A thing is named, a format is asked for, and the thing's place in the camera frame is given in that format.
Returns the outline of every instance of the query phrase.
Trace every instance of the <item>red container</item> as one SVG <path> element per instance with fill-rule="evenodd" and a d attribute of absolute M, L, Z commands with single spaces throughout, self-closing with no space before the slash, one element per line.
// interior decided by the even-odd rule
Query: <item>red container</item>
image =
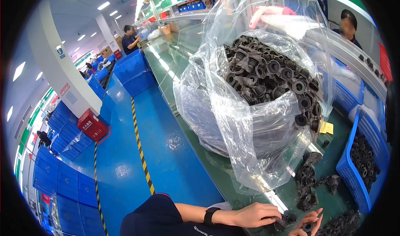
<path fill-rule="evenodd" d="M 119 50 L 115 51 L 114 55 L 115 55 L 115 58 L 117 58 L 117 59 L 122 58 L 122 56 L 123 56 Z"/>
<path fill-rule="evenodd" d="M 87 109 L 77 121 L 77 127 L 94 141 L 99 141 L 107 134 L 107 126 Z"/>

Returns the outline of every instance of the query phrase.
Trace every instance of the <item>yellow paper tag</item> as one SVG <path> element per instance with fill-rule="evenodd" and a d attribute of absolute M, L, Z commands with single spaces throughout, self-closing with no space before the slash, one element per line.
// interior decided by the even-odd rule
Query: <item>yellow paper tag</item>
<path fill-rule="evenodd" d="M 321 121 L 320 133 L 333 134 L 333 124 Z"/>

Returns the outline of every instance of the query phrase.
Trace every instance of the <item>black wristwatch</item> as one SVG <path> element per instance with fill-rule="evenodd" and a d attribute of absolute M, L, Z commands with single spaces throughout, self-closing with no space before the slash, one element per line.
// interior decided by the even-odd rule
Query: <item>black wristwatch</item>
<path fill-rule="evenodd" d="M 208 226 L 214 225 L 214 223 L 211 222 L 211 218 L 213 217 L 213 214 L 215 211 L 221 210 L 218 207 L 210 207 L 209 209 L 206 210 L 206 214 L 204 215 L 204 224 Z"/>

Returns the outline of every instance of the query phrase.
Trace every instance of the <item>green workbench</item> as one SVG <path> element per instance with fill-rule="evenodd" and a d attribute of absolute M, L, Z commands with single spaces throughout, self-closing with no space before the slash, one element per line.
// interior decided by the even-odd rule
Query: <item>green workbench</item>
<path fill-rule="evenodd" d="M 142 43 L 144 53 L 149 61 L 154 76 L 159 84 L 159 89 L 163 93 L 166 103 L 170 106 L 171 111 L 175 114 L 176 119 L 185 133 L 188 141 L 193 147 L 199 160 L 207 170 L 210 178 L 219 189 L 223 198 L 234 209 L 241 209 L 253 202 L 260 203 L 280 203 L 282 207 L 286 207 L 294 212 L 299 218 L 302 218 L 306 212 L 296 208 L 295 197 L 296 188 L 294 178 L 281 187 L 268 193 L 256 192 L 241 185 L 234 177 L 230 160 L 216 153 L 207 151 L 199 144 L 197 135 L 189 128 L 183 118 L 177 113 L 175 99 L 173 94 L 174 77 L 180 78 L 180 75 L 188 65 L 188 58 L 194 54 L 201 43 L 201 25 L 199 23 L 188 23 L 187 27 L 180 24 L 179 33 L 171 33 L 162 35 L 152 41 Z M 340 159 L 347 139 L 352 127 L 347 117 L 343 117 L 338 110 L 333 109 L 329 123 L 334 124 L 334 135 L 320 134 L 315 146 L 324 156 L 323 159 L 316 164 L 316 178 L 322 175 L 337 174 L 335 167 Z M 327 148 L 323 148 L 323 142 L 330 141 Z M 338 186 L 336 195 L 329 193 L 325 185 L 320 186 L 316 191 L 319 204 L 314 208 L 324 208 L 324 219 L 322 226 L 326 224 L 330 217 L 342 215 L 349 209 L 357 210 L 356 203 L 347 189 L 346 185 L 341 182 Z M 287 228 L 283 233 L 271 230 L 271 228 L 250 228 L 248 232 L 251 235 L 287 235 L 294 226 Z"/>

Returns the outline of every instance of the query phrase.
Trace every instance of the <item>blue floor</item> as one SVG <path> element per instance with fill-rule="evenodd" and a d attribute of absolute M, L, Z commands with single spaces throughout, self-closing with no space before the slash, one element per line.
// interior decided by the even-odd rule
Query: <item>blue floor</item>
<path fill-rule="evenodd" d="M 124 216 L 141 205 L 150 190 L 136 144 L 130 95 L 114 75 L 107 94 L 115 108 L 111 134 L 97 146 L 97 183 L 107 231 L 110 236 L 118 236 Z M 176 203 L 210 206 L 222 202 L 157 84 L 134 101 L 143 154 L 155 191 L 168 193 Z M 94 144 L 69 164 L 93 177 Z"/>

